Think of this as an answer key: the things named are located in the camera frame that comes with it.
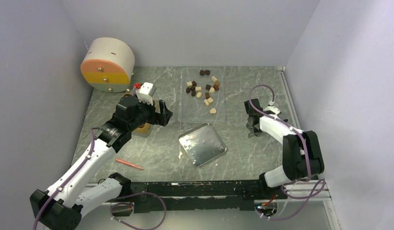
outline table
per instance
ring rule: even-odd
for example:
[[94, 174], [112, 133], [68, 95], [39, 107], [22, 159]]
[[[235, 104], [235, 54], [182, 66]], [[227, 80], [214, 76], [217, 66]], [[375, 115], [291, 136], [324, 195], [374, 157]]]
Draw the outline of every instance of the table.
[[[116, 158], [143, 167], [144, 171], [111, 159], [98, 171], [91, 180], [92, 183], [107, 178], [115, 172], [134, 182], [257, 179], [259, 174], [281, 165], [282, 148], [275, 139], [268, 134], [247, 137], [249, 131], [245, 127], [247, 115], [243, 105], [254, 86], [267, 84], [276, 93], [275, 106], [282, 111], [279, 117], [287, 118], [293, 124], [291, 102], [276, 67], [202, 67], [202, 69], [222, 69], [224, 72], [221, 90], [225, 90], [226, 121], [212, 125], [228, 147], [228, 151], [200, 168], [193, 166], [185, 154], [179, 156], [179, 135], [200, 125], [180, 122], [177, 117], [183, 68], [186, 67], [135, 67], [131, 84], [154, 83], [157, 86], [155, 96], [165, 100], [174, 115], [166, 127], [154, 126], [147, 138], [133, 135], [116, 155]], [[94, 89], [72, 164], [88, 147], [90, 128], [99, 127], [111, 118], [116, 103], [123, 94]], [[271, 98], [271, 92], [265, 88], [256, 89], [254, 98], [258, 98], [264, 107]]]

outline marble table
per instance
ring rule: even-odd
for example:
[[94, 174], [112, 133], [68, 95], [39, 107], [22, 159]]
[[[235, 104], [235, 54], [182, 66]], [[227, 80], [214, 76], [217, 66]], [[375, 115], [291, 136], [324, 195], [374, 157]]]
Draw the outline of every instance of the marble table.
[[[135, 67], [132, 84], [145, 81], [154, 83], [157, 86], [155, 95], [166, 101], [174, 115], [166, 127], [154, 126], [147, 138], [133, 135], [132, 140], [116, 155], [116, 158], [143, 167], [143, 171], [111, 159], [98, 171], [92, 183], [115, 172], [135, 182], [257, 179], [259, 174], [281, 165], [282, 149], [275, 139], [268, 134], [247, 137], [249, 131], [245, 127], [247, 115], [243, 105], [254, 86], [267, 84], [275, 90], [275, 106], [282, 111], [280, 118], [287, 118], [293, 124], [291, 102], [276, 67], [202, 67], [222, 69], [224, 72], [221, 90], [225, 91], [226, 121], [212, 125], [228, 147], [228, 151], [199, 168], [193, 166], [185, 154], [179, 157], [179, 135], [200, 125], [178, 120], [183, 68], [186, 67]], [[90, 128], [99, 127], [111, 118], [122, 95], [123, 93], [93, 91], [72, 164], [88, 147]], [[265, 88], [258, 88], [254, 95], [261, 105], [265, 106], [271, 92]]]

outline wall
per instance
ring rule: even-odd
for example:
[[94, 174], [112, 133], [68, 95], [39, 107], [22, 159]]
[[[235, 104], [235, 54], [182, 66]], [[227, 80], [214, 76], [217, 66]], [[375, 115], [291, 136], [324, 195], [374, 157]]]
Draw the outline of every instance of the wall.
[[285, 66], [320, 0], [63, 0], [90, 45], [126, 42], [137, 66]]
[[92, 91], [85, 53], [61, 2], [0, 0], [0, 230], [30, 229], [30, 194], [70, 166]]
[[321, 0], [286, 72], [342, 229], [394, 229], [394, 0]]

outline robotic arm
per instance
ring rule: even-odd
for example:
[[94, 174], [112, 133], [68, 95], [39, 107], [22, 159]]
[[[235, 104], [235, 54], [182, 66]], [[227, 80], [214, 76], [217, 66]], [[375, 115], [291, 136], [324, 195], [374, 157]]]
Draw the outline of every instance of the robotic arm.
[[159, 100], [160, 113], [155, 112], [152, 98], [155, 90], [153, 84], [145, 83], [137, 90], [136, 96], [125, 94], [116, 105], [112, 118], [96, 133], [93, 150], [90, 145], [57, 182], [46, 191], [37, 189], [31, 195], [30, 202], [36, 217], [50, 196], [56, 194], [44, 208], [39, 218], [41, 223], [52, 230], [72, 230], [78, 226], [81, 218], [103, 202], [120, 194], [131, 194], [128, 191], [131, 181], [118, 173], [110, 175], [96, 187], [85, 192], [83, 189], [101, 166], [131, 139], [132, 131], [145, 123], [168, 124], [173, 113], [167, 109], [163, 100]]
[[[277, 121], [280, 120], [278, 117], [280, 110], [270, 105], [262, 109], [258, 99], [252, 99], [252, 104], [256, 109], [268, 116], [256, 111], [249, 101], [244, 102], [245, 111], [248, 114], [248, 122], [245, 126], [251, 131], [248, 137], [258, 137], [262, 132], [266, 132], [283, 145], [282, 165], [261, 175], [264, 176], [267, 186], [277, 187], [307, 177], [304, 151], [302, 150], [303, 144], [297, 133], [293, 132], [293, 128], [289, 128]], [[295, 128], [295, 131], [300, 133], [305, 139], [311, 174], [318, 175], [322, 173], [324, 171], [324, 161], [317, 134], [313, 131], [303, 131], [297, 128]]]

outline red wire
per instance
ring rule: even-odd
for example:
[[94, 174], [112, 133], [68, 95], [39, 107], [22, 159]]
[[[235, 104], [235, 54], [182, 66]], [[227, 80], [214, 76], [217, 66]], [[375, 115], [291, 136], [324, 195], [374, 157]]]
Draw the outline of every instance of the red wire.
[[273, 201], [275, 198], [276, 198], [276, 193], [273, 194], [272, 198], [271, 198], [268, 202], [263, 203], [262, 206], [267, 206], [267, 205], [269, 205], [270, 203], [272, 203], [272, 201]]

